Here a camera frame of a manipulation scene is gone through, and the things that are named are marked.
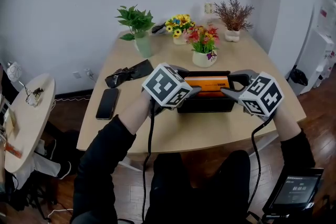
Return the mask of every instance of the orange object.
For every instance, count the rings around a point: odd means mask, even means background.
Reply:
[[[5,150],[7,150],[9,153],[13,154],[14,156],[18,157],[19,159],[21,159],[22,157],[22,152],[16,150],[12,145],[10,145],[8,142],[6,143],[6,148]]]
[[[230,88],[227,76],[186,77],[185,82],[190,86],[200,86],[202,91],[197,96],[221,97],[222,87]]]

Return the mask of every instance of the black box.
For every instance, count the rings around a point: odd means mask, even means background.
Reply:
[[[231,89],[233,82],[228,76],[230,71],[191,71],[186,77],[227,76]],[[177,109],[178,113],[204,113],[204,112],[231,112],[235,101],[227,96],[223,97],[192,97],[184,100],[183,105]]]

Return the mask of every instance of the tabletop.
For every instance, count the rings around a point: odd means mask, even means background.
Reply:
[[[226,42],[224,26],[215,26],[218,27],[220,45],[217,51],[217,61],[211,67],[203,69],[195,66],[192,62],[192,46],[175,45],[170,35],[151,36],[154,55],[149,58],[149,61],[154,68],[159,63],[166,62],[186,68],[189,71],[229,70],[233,72],[244,69],[252,69],[256,72],[264,71],[278,81],[285,95],[284,102],[295,117],[295,120],[303,120],[306,115],[291,87],[250,34],[242,31],[239,42]],[[90,98],[80,130],[78,149],[86,150],[98,131],[108,122],[95,118],[103,91],[108,88],[104,81],[105,78],[119,68],[131,67],[143,60],[136,51],[133,42],[121,39],[115,41]],[[114,115],[119,114],[136,98],[141,91],[141,84],[144,80],[145,78],[126,81],[118,87],[120,95]],[[228,113],[180,114],[176,110],[165,110],[155,117],[152,152],[199,150],[244,140],[250,138],[252,130],[260,124],[261,120],[258,117],[243,113],[243,107],[237,104]],[[132,147],[128,150],[129,154],[147,152],[149,129],[150,119],[147,118],[136,133],[137,137]],[[274,123],[271,122],[258,132],[256,136],[272,132],[275,129]]]
[[[17,133],[12,133],[8,142],[22,152],[22,157],[17,158],[6,151],[5,169],[10,173],[18,171],[34,152],[49,118],[55,98],[55,80],[49,74],[39,75],[26,87],[31,91],[40,87],[43,92],[39,98],[39,105],[35,108],[26,103],[25,89],[20,91],[10,106],[15,114]]]

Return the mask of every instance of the dried plant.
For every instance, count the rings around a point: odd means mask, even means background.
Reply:
[[[221,2],[220,6],[215,3],[215,13],[221,18],[228,30],[239,31],[240,29],[253,28],[253,24],[246,22],[246,18],[251,15],[253,6],[240,5],[238,0],[229,0],[229,5]]]

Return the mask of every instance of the power outlet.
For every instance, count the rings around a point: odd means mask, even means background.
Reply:
[[[73,76],[76,78],[76,79],[80,79],[82,76],[80,75],[79,72],[72,72]]]
[[[86,68],[86,69],[84,69],[84,71],[85,71],[85,74],[86,74],[87,76],[93,76],[93,72],[91,71],[90,68]]]

